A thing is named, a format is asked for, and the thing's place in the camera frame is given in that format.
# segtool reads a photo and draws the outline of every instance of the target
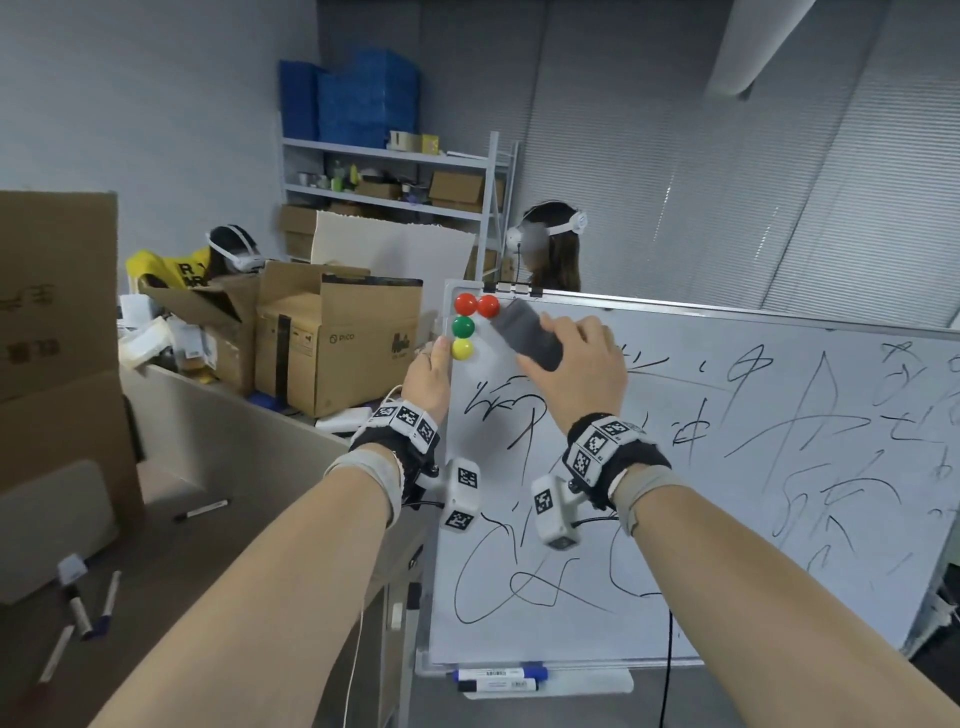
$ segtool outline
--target gray wall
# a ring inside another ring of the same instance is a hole
[[[276,255],[276,61],[316,28],[314,0],[4,0],[0,188],[117,191],[121,263],[224,223]]]
[[[582,206],[589,292],[945,326],[960,306],[960,6],[819,0],[747,100],[705,98],[729,3],[321,0],[386,45],[421,126],[524,142],[515,211]]]

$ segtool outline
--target person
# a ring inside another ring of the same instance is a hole
[[[541,324],[564,345],[559,368],[524,357],[519,365],[557,426],[567,433],[592,413],[618,415],[627,372],[610,331],[594,317]],[[448,366],[449,342],[438,339],[403,382],[404,400],[437,423],[449,405]],[[397,468],[381,445],[361,449]],[[695,490],[667,482],[625,502],[646,467],[627,469],[613,503],[636,519],[636,544],[667,604],[748,726],[960,725],[960,708],[897,650]],[[393,516],[396,494],[386,493],[364,468],[329,472],[183,615],[91,725],[309,726]]]
[[[545,249],[540,250],[539,242],[535,250],[521,244],[525,225],[546,228]],[[519,263],[523,260],[530,270],[526,282],[535,288],[579,293],[580,235],[586,228],[587,215],[567,203],[548,200],[530,207],[520,224],[507,233],[507,254],[516,256],[516,274],[519,275]]]

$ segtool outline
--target shelving unit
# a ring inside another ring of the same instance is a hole
[[[480,212],[465,212],[459,209],[448,207],[438,207],[432,205],[414,205],[401,200],[383,200],[377,197],[368,197],[366,195],[357,195],[352,192],[334,192],[330,189],[320,189],[317,187],[305,187],[301,184],[295,184],[293,180],[299,170],[290,169],[286,161],[286,155],[283,156],[283,190],[288,203],[297,202],[291,199],[291,195],[310,195],[315,197],[326,197],[334,200],[344,200],[347,202],[363,203],[365,205],[378,205],[382,207],[392,207],[394,209],[405,209],[418,214],[437,215],[439,217],[452,217],[459,220],[469,220],[479,225],[477,231],[478,251],[476,261],[476,277],[478,280],[490,271],[484,271],[484,258],[481,253],[490,246],[491,222],[495,233],[494,240],[497,250],[497,266],[500,265],[500,259],[503,256],[503,246],[507,234],[508,221],[510,220],[510,205],[514,197],[514,177],[516,174],[516,162],[519,157],[519,142],[513,142],[509,151],[500,150],[500,132],[490,132],[490,143],[487,150],[487,156],[484,158],[474,157],[456,157],[452,155],[424,155],[413,152],[396,152],[391,149],[374,149],[370,147],[351,147],[346,144],[330,144],[322,141],[306,141],[304,139],[283,138],[284,148],[295,148],[300,150],[312,150],[319,155],[318,162],[321,167],[324,166],[324,155],[335,154],[342,157],[360,157],[360,158],[378,158],[389,159],[413,163],[416,165],[430,165],[437,167],[452,167],[459,169],[482,170],[486,177],[484,185],[483,205]],[[504,180],[503,209],[500,212],[496,210],[496,198],[494,178],[500,175]]]

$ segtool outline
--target whiteboard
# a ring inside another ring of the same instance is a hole
[[[446,310],[464,290],[478,293],[448,284]],[[580,294],[530,303],[599,316],[630,372],[624,418],[701,495],[904,645],[960,501],[957,335]],[[429,661],[661,662],[667,608],[617,522],[582,524],[570,551],[537,538],[530,484],[566,475],[565,440],[490,322],[473,318],[445,443],[446,457],[479,464],[483,515],[467,534],[439,534]],[[578,515],[605,514],[585,503]],[[679,626],[673,654],[697,659]]]

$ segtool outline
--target finger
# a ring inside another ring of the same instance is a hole
[[[430,350],[430,369],[446,373],[450,367],[450,340],[440,336]]]
[[[553,332],[557,334],[557,338],[560,339],[560,343],[564,345],[564,349],[582,346],[584,343],[584,337],[577,328],[577,325],[573,323],[572,319],[566,316],[554,320]]]
[[[544,370],[540,364],[531,359],[529,356],[524,356],[519,353],[516,355],[516,364],[519,366],[520,370],[527,375],[527,378],[530,379],[534,384],[536,384],[540,389],[544,382],[544,379],[549,376],[549,374]]]
[[[606,338],[603,333],[603,324],[596,316],[587,316],[586,319],[577,322],[577,328],[583,333],[584,339],[588,344],[605,344]]]
[[[610,330],[610,327],[603,327],[603,336],[604,339],[607,340],[607,349],[611,352],[619,349],[619,347],[616,346],[616,339],[613,338],[613,332]]]

